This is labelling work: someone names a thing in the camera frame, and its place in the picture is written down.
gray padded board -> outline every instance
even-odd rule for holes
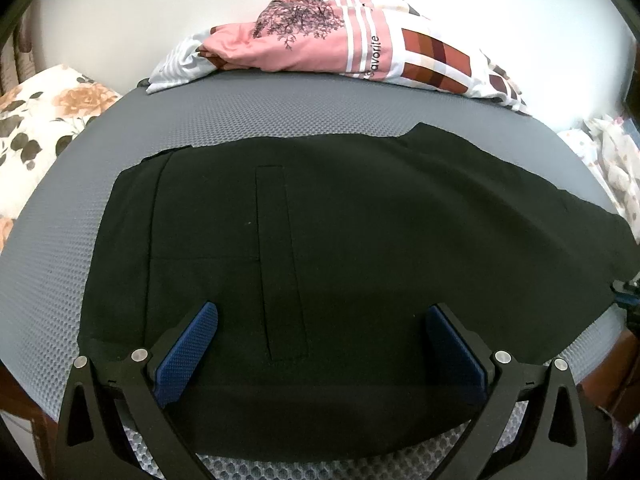
[[[341,76],[257,71],[220,73],[151,96],[138,88],[69,145],[16,222],[0,256],[0,359],[57,419],[78,354],[82,292],[100,218],[120,171],[144,156],[252,136],[400,135],[420,121],[614,211],[587,168],[551,130],[487,102]],[[620,311],[610,308],[564,352],[577,380],[601,362],[623,323]],[[521,411],[514,410],[503,439],[513,436]],[[445,435],[418,446],[410,462],[428,472],[451,440]],[[227,470],[240,466],[225,462]],[[280,478],[296,478],[295,471],[284,468]]]

metal pin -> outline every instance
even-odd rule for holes
[[[144,361],[149,355],[149,352],[146,351],[146,348],[138,348],[131,353],[131,358],[139,363],[140,361]]]
[[[83,355],[76,357],[74,360],[74,366],[76,368],[82,368],[87,362],[87,358]]]
[[[511,355],[504,350],[498,350],[495,353],[495,360],[505,365],[511,362]]]
[[[566,361],[562,358],[558,358],[554,361],[554,365],[556,366],[556,368],[558,370],[562,370],[563,372],[565,370],[567,370],[567,368],[569,367],[569,365],[566,363]]]

black leaf print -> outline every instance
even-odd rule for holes
[[[29,142],[29,136],[20,132],[14,137],[14,140],[11,141],[11,149],[17,152],[23,149],[27,145],[27,142]]]
[[[31,139],[25,147],[22,149],[22,153],[20,154],[20,160],[26,162],[27,160],[33,160],[36,158],[36,155],[42,151],[42,148],[38,144],[37,140]]]
[[[73,136],[65,135],[58,139],[56,142],[56,156],[64,151],[64,149],[69,145],[69,143],[73,140]]]
[[[24,103],[25,103],[25,101],[14,101],[13,103],[9,104],[7,106],[7,108],[5,108],[2,111],[3,112],[13,112],[16,108],[20,108]]]
[[[0,121],[0,137],[10,136],[14,130],[20,126],[23,119],[24,117],[21,117],[20,115],[12,115],[11,117],[2,119]]]

floral pillow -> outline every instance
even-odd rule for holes
[[[0,97],[0,218],[16,218],[68,144],[119,94],[65,65]]]

